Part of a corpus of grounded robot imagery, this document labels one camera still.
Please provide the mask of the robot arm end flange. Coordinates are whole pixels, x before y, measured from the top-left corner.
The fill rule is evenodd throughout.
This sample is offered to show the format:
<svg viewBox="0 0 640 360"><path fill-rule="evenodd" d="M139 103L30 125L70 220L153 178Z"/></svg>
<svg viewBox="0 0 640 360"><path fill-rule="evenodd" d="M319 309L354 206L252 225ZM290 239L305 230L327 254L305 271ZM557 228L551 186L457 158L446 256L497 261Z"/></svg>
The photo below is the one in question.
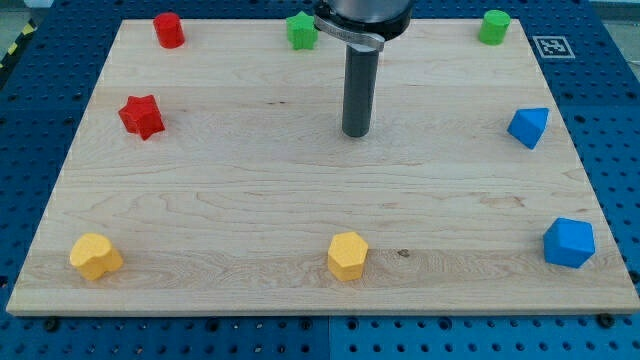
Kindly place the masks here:
<svg viewBox="0 0 640 360"><path fill-rule="evenodd" d="M322 0L314 26L358 51L382 52L408 28L413 6L412 0Z"/></svg>

